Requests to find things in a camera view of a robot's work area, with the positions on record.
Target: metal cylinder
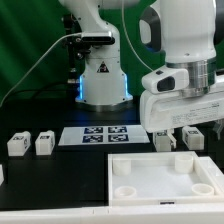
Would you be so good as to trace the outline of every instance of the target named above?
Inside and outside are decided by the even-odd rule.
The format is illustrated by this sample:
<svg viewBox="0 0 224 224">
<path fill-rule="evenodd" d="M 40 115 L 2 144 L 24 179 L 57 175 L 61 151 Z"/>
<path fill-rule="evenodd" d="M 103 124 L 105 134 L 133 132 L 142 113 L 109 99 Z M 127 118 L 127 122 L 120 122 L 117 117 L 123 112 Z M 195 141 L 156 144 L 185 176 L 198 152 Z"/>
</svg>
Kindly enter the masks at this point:
<svg viewBox="0 0 224 224">
<path fill-rule="evenodd" d="M 215 83 L 216 58 L 190 63 L 167 63 L 168 68 L 185 68 L 188 70 L 190 84 L 182 90 L 184 97 L 203 96 Z"/>
</svg>

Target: blue light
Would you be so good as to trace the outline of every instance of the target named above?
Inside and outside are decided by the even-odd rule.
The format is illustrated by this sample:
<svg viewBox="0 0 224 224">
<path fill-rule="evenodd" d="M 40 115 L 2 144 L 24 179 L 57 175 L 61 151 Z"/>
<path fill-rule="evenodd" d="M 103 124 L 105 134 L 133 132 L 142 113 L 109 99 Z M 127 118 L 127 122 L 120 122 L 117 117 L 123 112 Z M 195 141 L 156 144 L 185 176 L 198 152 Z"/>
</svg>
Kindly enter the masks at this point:
<svg viewBox="0 0 224 224">
<path fill-rule="evenodd" d="M 80 98 L 80 100 L 82 100 L 82 98 L 83 98 L 83 80 L 82 80 L 82 76 L 80 76 L 80 78 L 79 78 L 79 98 Z"/>
<path fill-rule="evenodd" d="M 126 74 L 125 74 L 125 94 L 126 94 L 126 97 L 129 97 L 129 93 L 128 93 L 128 78 L 127 78 Z"/>
</svg>

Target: black cable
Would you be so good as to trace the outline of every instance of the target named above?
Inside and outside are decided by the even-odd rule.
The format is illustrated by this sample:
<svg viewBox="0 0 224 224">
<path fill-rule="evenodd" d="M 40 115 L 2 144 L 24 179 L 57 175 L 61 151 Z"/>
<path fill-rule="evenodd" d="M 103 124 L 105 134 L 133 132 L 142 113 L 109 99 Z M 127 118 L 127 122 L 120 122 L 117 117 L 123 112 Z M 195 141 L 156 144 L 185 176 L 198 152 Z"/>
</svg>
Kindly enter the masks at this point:
<svg viewBox="0 0 224 224">
<path fill-rule="evenodd" d="M 57 89 L 57 90 L 48 90 L 49 88 L 51 87 L 54 87 L 54 86 L 57 86 L 57 85 L 62 85 L 62 84 L 66 84 L 64 82 L 55 82 L 55 83 L 51 83 L 49 85 L 46 85 L 44 87 L 42 87 L 41 89 L 24 89 L 24 90 L 18 90 L 18 91 L 15 91 L 15 92 L 12 92 L 7 98 L 6 98 L 6 101 L 11 98 L 12 96 L 14 95 L 17 95 L 17 94 L 20 94 L 20 93 L 25 93 L 25 92 L 36 92 L 38 93 L 38 95 L 41 93 L 41 92 L 44 92 L 44 91 L 67 91 L 67 89 Z"/>
<path fill-rule="evenodd" d="M 67 85 L 66 82 L 55 82 L 55 83 L 51 83 L 49 85 L 46 85 L 44 87 L 42 87 L 41 89 L 39 89 L 38 91 L 36 91 L 36 93 L 33 94 L 33 96 L 31 97 L 31 99 L 35 99 L 38 95 L 40 95 L 43 91 L 54 87 L 54 86 L 59 86 L 59 85 Z"/>
</svg>

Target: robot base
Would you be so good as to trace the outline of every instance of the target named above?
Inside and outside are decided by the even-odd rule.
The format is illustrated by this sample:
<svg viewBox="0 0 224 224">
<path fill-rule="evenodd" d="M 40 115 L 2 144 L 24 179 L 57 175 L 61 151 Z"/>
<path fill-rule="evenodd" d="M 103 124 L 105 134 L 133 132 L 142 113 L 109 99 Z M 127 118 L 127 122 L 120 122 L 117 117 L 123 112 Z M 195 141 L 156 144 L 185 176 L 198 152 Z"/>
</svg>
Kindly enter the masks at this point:
<svg viewBox="0 0 224 224">
<path fill-rule="evenodd" d="M 122 103 L 114 104 L 114 105 L 91 105 L 83 102 L 76 102 L 77 108 L 95 111 L 95 112 L 110 112 L 110 111 L 119 111 L 127 108 L 131 108 L 133 106 L 132 99 L 129 101 L 125 101 Z"/>
</svg>

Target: green background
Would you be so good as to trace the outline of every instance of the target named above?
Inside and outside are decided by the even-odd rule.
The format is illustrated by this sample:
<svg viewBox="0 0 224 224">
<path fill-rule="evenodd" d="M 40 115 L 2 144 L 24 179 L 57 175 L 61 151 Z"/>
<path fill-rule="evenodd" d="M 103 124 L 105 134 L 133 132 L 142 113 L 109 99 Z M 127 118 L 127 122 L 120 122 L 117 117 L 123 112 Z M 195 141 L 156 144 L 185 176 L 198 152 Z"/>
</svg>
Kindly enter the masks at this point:
<svg viewBox="0 0 224 224">
<path fill-rule="evenodd" d="M 141 44 L 138 21 L 144 8 L 154 2 L 141 0 L 125 10 L 127 30 L 135 50 L 153 69 L 164 63 L 163 54 L 152 54 Z M 0 0 L 0 99 L 14 86 L 40 56 L 61 36 L 64 28 L 61 17 L 68 11 L 58 0 Z M 134 56 L 125 39 L 120 10 L 101 12 L 104 20 L 114 24 L 121 33 L 122 69 L 128 74 L 129 92 L 140 95 L 141 78 L 149 73 Z M 224 67 L 224 44 L 217 46 L 218 68 Z M 82 65 L 77 65 L 82 72 Z M 38 89 L 52 82 L 67 80 L 67 52 L 60 45 L 17 88 Z M 17 97 L 29 97 L 24 93 Z M 62 97 L 63 94 L 42 94 L 42 97 Z"/>
</svg>

